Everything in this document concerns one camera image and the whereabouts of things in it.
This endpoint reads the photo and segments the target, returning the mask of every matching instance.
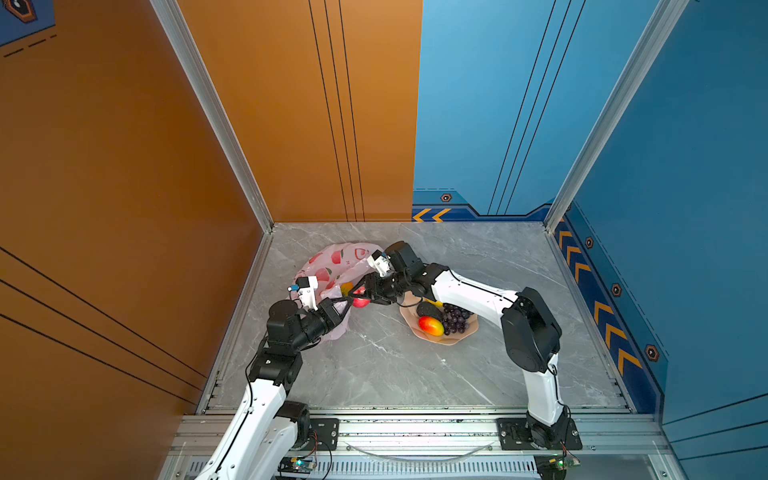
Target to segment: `metal rail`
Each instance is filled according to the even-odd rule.
[[[497,418],[524,414],[334,415],[339,419],[339,448],[334,457],[359,455],[531,455],[504,451],[498,440]],[[584,449],[578,455],[666,455],[667,439],[652,415],[574,413]],[[179,427],[169,455],[211,455],[231,415],[189,415]],[[537,455],[557,454],[539,451]]]

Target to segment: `orange wall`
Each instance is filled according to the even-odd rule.
[[[409,220],[420,0],[181,0],[275,221]]]
[[[149,2],[55,14],[0,51],[0,465],[154,479],[261,232]]]

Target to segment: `cable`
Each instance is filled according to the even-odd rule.
[[[398,302],[397,302],[397,300],[395,300],[395,303],[397,303],[398,305],[400,305],[402,308],[411,308],[412,306],[417,306],[417,305],[419,305],[419,304],[420,304],[421,302],[423,302],[423,301],[424,301],[424,297],[421,297],[421,298],[419,299],[419,301],[418,301],[418,302],[416,302],[416,303],[411,303],[410,305],[401,305],[400,303],[398,303]]]
[[[490,293],[491,295],[496,295],[496,296],[499,296],[499,297],[503,298],[504,300],[507,300],[509,303],[514,303],[512,300],[510,300],[510,299],[509,299],[509,298],[507,298],[506,296],[503,296],[503,295],[499,295],[499,294],[498,294],[498,293],[496,293],[496,292],[492,292],[491,290],[486,290],[486,289],[482,288],[481,286],[473,285],[472,283],[468,283],[468,282],[462,282],[461,280],[459,280],[459,279],[456,277],[456,275],[453,273],[453,270],[451,270],[451,269],[448,269],[448,271],[451,273],[451,276],[453,277],[453,279],[454,279],[454,280],[456,280],[456,281],[457,281],[457,282],[459,282],[459,283],[464,283],[464,284],[466,284],[466,285],[469,285],[469,286],[473,286],[474,288],[476,288],[476,289],[478,289],[478,290],[482,290],[483,292],[486,292],[486,293]]]
[[[256,349],[256,353],[253,354],[253,358],[248,362],[248,365],[245,367],[245,380],[248,384],[248,392],[250,393],[250,404],[248,405],[248,410],[245,411],[245,415],[243,415],[243,421],[240,423],[240,426],[237,427],[237,431],[235,432],[235,435],[232,437],[232,442],[230,442],[230,446],[227,447],[227,451],[224,453],[224,456],[221,457],[221,462],[219,462],[219,465],[216,467],[215,472],[218,472],[221,470],[221,466],[224,464],[224,460],[227,459],[227,455],[229,455],[230,450],[232,449],[232,445],[234,445],[235,440],[237,440],[237,434],[240,433],[240,429],[243,428],[243,425],[245,425],[245,421],[248,420],[248,415],[251,414],[249,410],[253,408],[253,387],[250,385],[250,379],[248,378],[248,369],[253,365],[253,362],[256,361],[257,355],[259,355],[259,352],[262,348],[264,348],[264,345],[266,345],[267,339],[269,339],[269,333],[264,333],[264,337],[261,339],[261,342],[259,343],[259,348]]]
[[[563,410],[565,411],[565,415],[568,417],[568,423],[571,423],[571,420],[573,417],[571,416],[571,407],[565,405],[563,402],[560,401],[560,393],[558,392],[558,367],[557,366],[549,366],[547,367],[547,370],[552,374],[554,377],[554,397],[557,399],[558,403],[563,407]],[[568,454],[571,454],[573,458],[576,458],[578,460],[578,457],[571,453],[568,448],[565,447],[565,442],[560,442],[560,445],[563,447],[563,459],[565,459]]]
[[[330,447],[330,445],[328,445],[327,443],[324,443],[324,445],[325,445],[325,446],[326,446],[326,448],[328,449],[328,455],[331,455],[331,459],[330,459],[330,462],[329,462],[329,464],[328,464],[328,471],[327,471],[327,472],[326,472],[326,474],[323,476],[323,480],[326,480],[326,478],[328,478],[328,474],[331,472],[331,468],[333,467],[333,452],[331,452],[331,447]]]

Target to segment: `black stripe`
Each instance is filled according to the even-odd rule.
[[[13,257],[15,260],[17,260],[19,263],[23,264],[24,266],[26,266],[26,267],[27,267],[27,268],[29,268],[30,270],[32,270],[32,271],[34,271],[35,273],[37,273],[39,276],[42,276],[42,277],[43,277],[43,278],[45,278],[47,281],[49,281],[49,282],[53,283],[54,285],[56,285],[56,286],[57,286],[57,287],[59,287],[60,289],[64,290],[66,293],[69,293],[69,294],[70,294],[70,295],[72,295],[74,298],[76,298],[76,299],[80,300],[82,303],[85,303],[86,305],[88,305],[88,306],[89,306],[89,307],[91,307],[92,309],[96,310],[96,311],[97,311],[97,312],[99,312],[101,315],[104,315],[104,316],[106,316],[108,319],[112,320],[113,322],[115,322],[115,323],[116,323],[116,324],[118,324],[119,326],[123,327],[123,328],[124,328],[124,329],[126,329],[127,331],[129,331],[129,332],[133,333],[135,336],[139,337],[139,338],[140,338],[140,339],[142,339],[143,341],[145,341],[145,342],[149,343],[149,344],[150,344],[150,345],[152,345],[154,348],[156,348],[156,349],[160,350],[162,353],[165,353],[165,354],[166,354],[166,355],[168,355],[170,358],[172,358],[172,359],[176,360],[177,362],[179,362],[181,365],[183,365],[183,366],[186,366],[188,369],[192,370],[193,372],[195,372],[195,373],[196,373],[196,374],[198,374],[199,376],[202,376],[203,378],[207,378],[207,377],[206,377],[206,376],[205,376],[203,373],[200,373],[200,372],[198,372],[197,370],[195,370],[195,369],[194,369],[194,368],[192,368],[191,366],[187,365],[186,363],[182,362],[181,360],[179,360],[179,359],[178,359],[178,358],[176,358],[175,356],[171,355],[169,352],[166,352],[165,350],[163,350],[162,348],[160,348],[160,347],[159,347],[157,344],[155,344],[155,343],[151,342],[149,339],[147,339],[147,338],[143,337],[142,335],[140,335],[140,334],[139,334],[138,332],[136,332],[135,330],[132,330],[131,328],[129,328],[127,325],[125,325],[125,324],[123,324],[123,323],[120,323],[120,322],[118,322],[118,321],[117,321],[117,320],[116,320],[116,319],[115,319],[113,316],[111,316],[111,315],[108,315],[108,314],[107,314],[105,311],[103,311],[103,310],[101,310],[101,309],[97,308],[97,307],[96,307],[96,306],[95,306],[93,303],[90,303],[90,302],[88,302],[88,301],[87,301],[86,299],[84,299],[83,297],[79,296],[78,294],[76,294],[75,292],[73,292],[72,290],[70,290],[69,288],[67,288],[66,286],[64,286],[64,285],[61,285],[61,284],[60,284],[59,282],[57,282],[56,280],[53,280],[53,279],[52,279],[51,277],[49,277],[48,275],[45,275],[43,272],[41,272],[40,270],[38,270],[38,269],[34,268],[34,267],[33,267],[32,265],[30,265],[29,263],[26,263],[24,260],[20,259],[19,257],[17,257],[16,255],[14,255],[13,253],[11,253],[11,252],[7,251],[5,248],[3,248],[3,247],[0,247],[0,250],[2,250],[4,253],[7,253],[8,255],[10,255],[11,257]]]
[[[498,207],[496,208],[497,215],[498,215],[498,212],[502,209],[502,201],[504,201],[504,194],[507,193],[507,187],[509,186],[509,181],[512,178],[512,172],[515,171],[515,164],[518,161],[520,148],[523,145],[525,134],[528,132],[528,125],[531,124],[531,118],[533,117],[533,112],[534,110],[536,110],[536,103],[538,102],[538,96],[541,93],[541,87],[544,86],[544,80],[547,78],[547,71],[549,71],[549,64],[552,62],[552,56],[554,55],[554,50],[558,46],[558,40],[560,40],[560,34],[563,31],[563,25],[565,25],[565,19],[568,17],[568,11],[571,9],[572,2],[573,0],[568,0],[568,7],[565,9],[565,15],[563,15],[563,21],[560,22],[560,28],[558,29],[558,36],[554,38],[554,45],[552,45],[552,51],[549,54],[549,60],[547,60],[547,67],[544,69],[544,74],[541,76],[541,82],[538,84],[538,91],[536,91],[536,98],[534,98],[533,100],[533,107],[531,107],[531,114],[528,116],[528,121],[525,122],[525,129],[523,130],[523,135],[520,136],[520,144],[518,144],[518,151],[517,153],[515,153],[515,161],[512,162],[512,168],[509,170],[509,176],[507,177],[507,182],[504,184],[504,190],[502,190],[502,197],[498,201]]]
[[[336,155],[336,169],[339,171],[339,187],[341,188],[341,200],[344,202],[344,216],[349,221],[349,215],[346,212],[346,197],[344,196],[344,183],[341,180],[341,166],[339,165],[339,153],[336,151],[336,136],[333,134],[333,122],[331,121],[331,107],[328,103],[328,91],[326,90],[326,78],[323,75],[323,63],[320,60],[320,45],[317,43],[317,29],[315,28],[315,17],[312,14],[312,2],[306,0],[310,6],[310,19],[312,19],[312,30],[315,32],[315,47],[317,48],[317,63],[320,65],[320,78],[323,79],[323,93],[326,95],[326,109],[328,110],[328,123],[331,126],[331,140],[333,141],[333,154]]]
[[[151,387],[154,387],[154,388],[156,388],[156,389],[158,389],[158,390],[160,390],[160,391],[162,391],[162,392],[166,392],[168,395],[172,395],[172,396],[176,397],[176,398],[177,398],[177,399],[179,399],[179,400],[184,400],[185,402],[187,402],[187,403],[189,403],[189,404],[191,404],[191,405],[196,405],[196,403],[195,403],[195,402],[190,402],[189,400],[185,399],[184,397],[180,397],[180,396],[176,395],[176,394],[175,394],[175,393],[173,393],[173,392],[169,392],[169,391],[167,391],[166,389],[164,389],[164,388],[162,388],[162,387],[160,387],[160,386],[157,386],[157,385],[155,385],[155,384],[153,384],[153,383],[150,383],[150,382],[148,382],[147,380],[141,379],[141,378],[137,377],[136,375],[134,375],[134,374],[132,374],[132,373],[128,373],[128,372],[126,372],[126,371],[125,371],[125,370],[123,370],[123,369],[120,369],[120,368],[118,368],[118,367],[116,367],[116,366],[114,366],[114,365],[112,365],[112,364],[110,364],[110,363],[107,363],[107,362],[105,362],[104,360],[98,359],[98,358],[96,358],[96,357],[95,357],[95,356],[93,356],[93,355],[88,355],[86,352],[83,352],[82,350],[76,349],[76,348],[74,348],[73,346],[71,346],[71,345],[68,345],[68,344],[66,344],[66,343],[62,342],[61,340],[55,339],[55,338],[53,338],[52,336],[49,336],[49,335],[45,335],[43,332],[41,332],[41,331],[39,331],[39,330],[35,330],[35,329],[33,329],[32,327],[30,327],[30,326],[26,326],[24,323],[21,323],[21,322],[19,322],[19,321],[17,321],[17,320],[14,320],[14,319],[12,319],[10,316],[4,315],[3,313],[0,313],[0,316],[1,316],[2,318],[4,318],[4,319],[8,320],[9,322],[15,323],[15,324],[16,324],[16,325],[18,325],[18,326],[22,326],[22,327],[26,328],[26,329],[27,329],[27,330],[29,330],[30,332],[34,332],[34,333],[37,333],[39,336],[43,336],[43,337],[45,337],[45,338],[47,338],[47,339],[49,339],[49,340],[52,340],[52,341],[54,341],[54,342],[58,343],[59,345],[65,346],[65,347],[67,347],[67,348],[68,348],[68,349],[70,349],[70,350],[74,350],[75,352],[77,352],[77,353],[80,353],[81,355],[87,356],[89,359],[93,359],[93,360],[96,360],[97,362],[99,362],[99,363],[100,363],[100,364],[102,364],[102,365],[106,365],[106,366],[108,366],[108,367],[109,367],[109,368],[111,368],[111,369],[115,369],[115,370],[117,370],[118,372],[122,372],[122,373],[124,373],[125,375],[128,375],[128,376],[130,376],[131,378],[138,380],[139,382],[142,382],[142,383],[146,383],[147,385],[149,385],[149,386],[151,386]]]
[[[352,168],[349,166],[349,149],[346,147],[346,129],[344,128],[344,112],[341,111],[341,94],[339,93],[339,75],[336,73],[336,56],[333,54],[333,40],[331,39],[331,22],[328,19],[328,3],[323,0],[326,8],[326,25],[328,25],[328,42],[331,45],[331,63],[333,63],[333,79],[336,80],[336,100],[339,101],[339,118],[341,118],[341,135],[344,139],[344,154],[346,155],[346,173],[349,175],[349,192],[352,194],[352,212],[357,221],[357,205],[355,203],[355,189],[352,188]]]
[[[558,71],[554,74],[554,80],[552,81],[552,86],[549,88],[549,93],[547,94],[547,101],[544,102],[544,108],[541,109],[541,116],[538,118],[538,123],[536,124],[536,129],[533,132],[533,136],[531,137],[531,143],[528,144],[528,149],[525,151],[525,157],[523,157],[523,163],[520,165],[520,171],[518,172],[518,178],[515,180],[515,186],[512,188],[512,193],[509,194],[509,200],[507,200],[507,206],[504,209],[504,213],[507,213],[507,210],[509,210],[509,204],[512,202],[512,196],[515,195],[515,190],[518,188],[518,182],[520,181],[520,175],[523,173],[523,168],[525,168],[525,161],[528,159],[528,154],[531,153],[531,146],[533,145],[533,140],[536,138],[536,133],[538,132],[538,126],[541,124],[541,119],[544,117],[544,112],[547,110],[547,104],[549,104],[549,97],[552,95],[552,90],[554,89],[554,83],[558,81],[558,75],[560,74],[560,68],[563,66],[563,61],[565,60],[565,54],[568,53],[568,47],[571,46],[571,40],[574,37],[574,33],[576,32],[576,25],[578,25],[578,21],[581,19],[581,13],[584,11],[584,5],[587,4],[587,0],[584,0],[584,3],[581,4],[581,10],[578,11],[578,17],[576,17],[576,23],[574,23],[574,29],[571,31],[571,37],[568,39],[568,43],[565,45],[565,51],[563,52],[563,58],[560,59],[560,64],[558,65]]]
[[[362,221],[366,221],[366,202],[362,195],[362,175],[360,174],[360,153],[357,150],[357,130],[355,129],[355,110],[352,107],[352,83],[349,82],[349,60],[346,58],[346,37],[344,35],[344,17],[341,13],[341,0],[339,0],[339,19],[341,20],[341,39],[344,44],[344,63],[346,64],[346,85],[349,87],[349,111],[352,113],[352,135],[355,138],[355,160],[357,161],[357,180],[360,185],[360,206],[362,207]]]
[[[680,420],[692,419],[693,417],[698,417],[699,415],[703,415],[705,413],[716,412],[717,410],[726,409],[726,408],[732,407],[734,405],[739,405],[740,403],[746,403],[746,402],[751,402],[752,400],[762,399],[764,396],[768,396],[768,393],[764,393],[762,395],[756,395],[754,397],[750,397],[750,398],[744,399],[744,400],[739,400],[738,402],[729,403],[728,405],[723,405],[723,406],[715,407],[714,409],[704,410],[703,412],[694,413],[693,415],[689,415],[687,417],[683,417],[682,419],[672,420],[671,422],[662,423],[661,425],[669,425],[671,423],[679,422]]]
[[[19,53],[19,52],[20,52],[20,51],[22,51],[22,50],[24,50],[24,49],[23,49],[23,48],[20,48],[20,49],[18,49],[18,50],[14,50],[14,51],[12,51],[12,52],[11,52],[11,53],[9,53],[9,54],[3,55],[2,57],[3,57],[3,58],[6,58],[6,57],[10,57],[10,56],[11,56],[11,55],[13,55],[14,53]]]
[[[547,36],[547,30],[549,29],[549,22],[552,20],[552,12],[554,12],[554,5],[558,0],[552,2],[552,9],[549,11],[549,18],[547,18],[547,24],[544,27],[544,34],[541,36],[541,42],[538,44],[538,51],[536,51],[536,59],[533,61],[533,67],[531,67],[531,74],[528,76],[528,84],[525,85],[525,93],[523,99],[520,102],[520,109],[518,110],[518,117],[515,119],[515,126],[512,128],[512,135],[509,136],[509,143],[507,144],[507,152],[504,154],[504,161],[502,161],[502,168],[498,171],[498,178],[496,179],[496,186],[493,188],[493,195],[491,195],[491,203],[488,205],[488,215],[491,214],[491,207],[493,207],[493,199],[496,197],[496,190],[498,189],[498,182],[502,181],[502,173],[504,172],[504,166],[507,163],[507,156],[509,155],[509,148],[512,145],[512,138],[515,137],[515,130],[518,129],[518,122],[520,121],[520,113],[523,111],[523,104],[525,104],[525,97],[528,96],[528,88],[531,87],[531,79],[533,79],[533,72],[536,70],[536,64],[538,63],[538,56],[541,53],[541,46],[544,44],[544,39]]]
[[[729,429],[717,430],[715,432],[702,433],[701,435],[694,435],[692,437],[686,437],[685,439],[672,440],[672,441],[670,441],[670,443],[685,442],[686,440],[700,439],[701,437],[706,437],[706,436],[709,436],[709,435],[715,435],[717,433],[730,432],[731,430],[738,430],[738,429],[745,429],[747,427],[754,427],[755,425],[762,425],[763,423],[768,423],[768,420],[763,420],[762,422],[748,423],[746,425],[739,425],[737,427],[731,427]]]
[[[706,455],[696,455],[695,457],[678,458],[677,460],[682,462],[683,460],[693,460],[694,458],[716,457],[718,455],[728,455],[729,453],[751,452],[753,450],[761,450],[761,449],[768,449],[768,445],[761,445],[759,447],[750,447],[748,449],[729,450],[728,452],[707,453]]]
[[[149,360],[145,359],[143,356],[139,355],[138,353],[135,353],[135,352],[133,352],[132,350],[129,350],[129,349],[125,348],[125,347],[124,347],[124,346],[122,346],[121,344],[119,344],[119,343],[117,343],[117,342],[115,342],[115,341],[113,341],[113,340],[111,340],[111,339],[107,338],[106,336],[104,336],[104,335],[101,335],[101,334],[100,334],[99,332],[97,332],[96,330],[93,330],[92,328],[90,328],[90,327],[88,327],[88,326],[86,326],[86,325],[83,325],[82,323],[78,322],[77,320],[73,319],[72,317],[70,317],[70,316],[68,316],[68,315],[65,315],[64,313],[62,313],[62,312],[60,312],[60,311],[56,310],[54,307],[52,307],[52,306],[48,305],[47,303],[44,303],[44,302],[42,302],[41,300],[38,300],[38,299],[34,298],[34,297],[33,297],[32,295],[30,295],[29,293],[26,293],[26,292],[24,292],[24,291],[20,290],[19,288],[16,288],[15,286],[11,285],[10,283],[6,282],[5,280],[3,280],[3,279],[0,279],[0,283],[2,283],[3,285],[6,285],[6,286],[9,286],[9,287],[11,287],[13,290],[16,290],[16,291],[17,291],[17,292],[19,292],[21,295],[23,295],[23,296],[26,296],[26,297],[27,297],[27,298],[29,298],[30,300],[34,300],[35,302],[37,302],[37,303],[39,303],[40,305],[44,306],[45,308],[47,308],[47,309],[51,310],[52,312],[54,312],[54,313],[57,313],[58,315],[61,315],[61,316],[63,316],[65,319],[69,320],[70,322],[73,322],[75,325],[81,326],[82,328],[86,329],[88,332],[91,332],[91,333],[93,333],[93,334],[95,334],[95,335],[98,335],[98,336],[100,336],[102,339],[105,339],[105,340],[107,340],[107,341],[108,341],[109,343],[111,343],[112,345],[115,345],[116,347],[119,347],[119,348],[121,348],[121,349],[125,350],[126,352],[130,353],[131,355],[133,355],[133,356],[135,356],[135,357],[137,357],[137,358],[139,358],[139,359],[142,359],[142,360],[144,360],[146,363],[149,363],[149,364],[150,364],[150,365],[152,365],[153,367],[156,367],[156,368],[158,368],[158,369],[160,369],[160,370],[162,370],[162,371],[166,372],[168,375],[170,375],[170,376],[174,377],[175,379],[179,379],[179,380],[181,380],[182,382],[186,383],[186,384],[187,384],[187,385],[189,385],[190,387],[192,387],[192,388],[194,388],[194,389],[197,389],[197,390],[200,390],[201,392],[203,391],[202,389],[199,389],[199,388],[197,388],[195,385],[192,385],[191,383],[189,383],[187,380],[185,380],[185,379],[182,379],[181,377],[179,377],[179,376],[176,376],[176,375],[174,375],[174,374],[173,374],[173,373],[171,373],[171,372],[168,372],[168,371],[167,371],[166,369],[164,369],[163,367],[161,367],[161,366],[159,366],[159,365],[157,365],[157,364],[155,364],[155,363],[152,363],[152,362],[150,362]]]

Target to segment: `blue wall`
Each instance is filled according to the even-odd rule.
[[[697,479],[768,458],[766,20],[690,2],[575,201],[667,358],[664,428]]]
[[[4,5],[0,5],[0,46],[55,25],[53,0],[35,0],[32,2],[32,5],[35,9],[37,20],[29,23],[22,22],[6,10]]]
[[[656,4],[425,0],[415,190],[455,190],[484,215],[550,202]]]

